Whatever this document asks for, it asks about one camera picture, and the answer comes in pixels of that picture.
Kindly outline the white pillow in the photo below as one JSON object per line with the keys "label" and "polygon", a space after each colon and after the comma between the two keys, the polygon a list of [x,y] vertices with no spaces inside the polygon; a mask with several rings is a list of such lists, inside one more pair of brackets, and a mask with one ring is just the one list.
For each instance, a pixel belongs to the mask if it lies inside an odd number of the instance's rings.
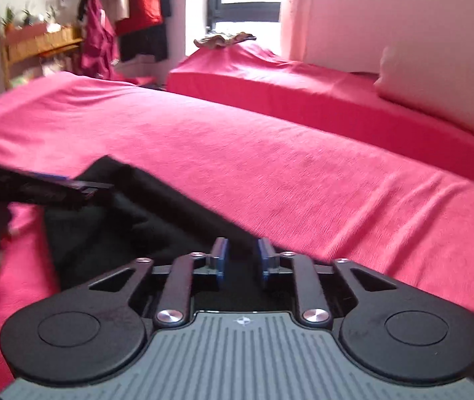
{"label": "white pillow", "polygon": [[474,78],[447,57],[424,48],[390,45],[382,52],[374,87],[385,100],[474,134]]}

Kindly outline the magenta hanging garment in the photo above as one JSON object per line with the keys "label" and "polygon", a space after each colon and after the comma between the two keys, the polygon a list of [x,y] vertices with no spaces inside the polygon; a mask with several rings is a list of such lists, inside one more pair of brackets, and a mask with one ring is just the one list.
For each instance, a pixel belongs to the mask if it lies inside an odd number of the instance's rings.
{"label": "magenta hanging garment", "polygon": [[101,0],[81,0],[78,21],[83,35],[81,74],[95,79],[116,80],[115,63],[119,57],[116,34]]}

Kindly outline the pink curtain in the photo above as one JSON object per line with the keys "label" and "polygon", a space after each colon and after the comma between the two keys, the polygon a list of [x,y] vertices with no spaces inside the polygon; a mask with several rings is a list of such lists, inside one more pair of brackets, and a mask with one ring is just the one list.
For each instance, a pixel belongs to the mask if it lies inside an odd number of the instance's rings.
{"label": "pink curtain", "polygon": [[304,61],[313,0],[281,0],[279,12],[281,55]]}

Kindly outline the red hanging jacket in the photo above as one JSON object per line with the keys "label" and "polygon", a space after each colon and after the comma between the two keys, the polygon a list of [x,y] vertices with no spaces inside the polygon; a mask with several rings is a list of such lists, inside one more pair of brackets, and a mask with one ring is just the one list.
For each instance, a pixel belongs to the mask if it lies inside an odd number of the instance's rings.
{"label": "red hanging jacket", "polygon": [[163,24],[160,0],[129,0],[129,17],[116,21],[117,36]]}

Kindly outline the red near bed cover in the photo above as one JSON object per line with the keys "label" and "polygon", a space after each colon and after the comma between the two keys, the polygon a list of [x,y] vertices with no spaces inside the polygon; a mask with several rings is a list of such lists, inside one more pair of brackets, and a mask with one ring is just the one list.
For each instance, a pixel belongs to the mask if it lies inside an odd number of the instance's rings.
{"label": "red near bed cover", "polygon": [[76,176],[104,155],[279,247],[347,257],[474,312],[474,182],[342,136],[60,73],[0,96],[0,163]]}

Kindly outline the wooden shelf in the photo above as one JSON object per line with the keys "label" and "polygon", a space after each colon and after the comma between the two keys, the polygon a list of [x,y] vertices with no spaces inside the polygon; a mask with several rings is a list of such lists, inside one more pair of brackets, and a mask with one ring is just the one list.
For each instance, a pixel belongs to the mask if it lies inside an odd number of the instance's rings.
{"label": "wooden shelf", "polygon": [[5,90],[11,89],[11,67],[42,54],[80,48],[82,29],[73,25],[38,23],[11,27],[0,34],[0,60]]}

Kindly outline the red bed cover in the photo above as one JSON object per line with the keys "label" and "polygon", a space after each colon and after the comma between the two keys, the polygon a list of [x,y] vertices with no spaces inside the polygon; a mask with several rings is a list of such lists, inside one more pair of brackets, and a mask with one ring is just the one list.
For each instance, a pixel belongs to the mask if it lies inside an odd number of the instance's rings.
{"label": "red bed cover", "polygon": [[474,182],[342,136],[60,73],[0,96],[0,163],[76,176],[104,155],[279,247],[347,257],[474,312]]}
{"label": "red bed cover", "polygon": [[342,135],[474,181],[474,135],[380,98],[370,74],[287,61],[253,42],[201,48],[168,91]]}

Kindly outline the crumpled cloth on bed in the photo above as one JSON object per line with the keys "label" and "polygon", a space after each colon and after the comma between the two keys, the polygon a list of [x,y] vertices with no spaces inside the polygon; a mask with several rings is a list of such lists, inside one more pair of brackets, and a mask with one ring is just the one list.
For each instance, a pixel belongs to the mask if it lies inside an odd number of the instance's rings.
{"label": "crumpled cloth on bed", "polygon": [[194,39],[194,45],[198,48],[205,48],[205,49],[221,49],[231,47],[235,44],[248,42],[248,41],[256,41],[257,37],[251,33],[239,32],[239,33],[214,33],[211,32],[205,35],[201,39]]}

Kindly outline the black pants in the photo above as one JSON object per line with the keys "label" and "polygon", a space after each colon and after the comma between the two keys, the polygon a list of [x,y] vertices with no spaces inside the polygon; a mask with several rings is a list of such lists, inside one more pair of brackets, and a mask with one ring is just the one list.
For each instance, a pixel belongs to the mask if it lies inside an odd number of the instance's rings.
{"label": "black pants", "polygon": [[138,257],[169,265],[178,256],[208,252],[218,237],[229,241],[230,278],[253,267],[255,236],[152,174],[104,156],[80,178],[107,183],[112,192],[101,205],[44,210],[49,253],[63,290]]}

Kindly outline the red far bed cover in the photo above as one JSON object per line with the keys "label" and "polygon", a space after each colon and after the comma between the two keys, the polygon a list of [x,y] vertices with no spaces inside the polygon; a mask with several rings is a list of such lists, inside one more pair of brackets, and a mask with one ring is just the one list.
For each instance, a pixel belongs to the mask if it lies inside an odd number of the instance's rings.
{"label": "red far bed cover", "polygon": [[474,181],[474,135],[380,98],[370,74],[287,61],[253,42],[201,48],[168,91],[342,135]]}

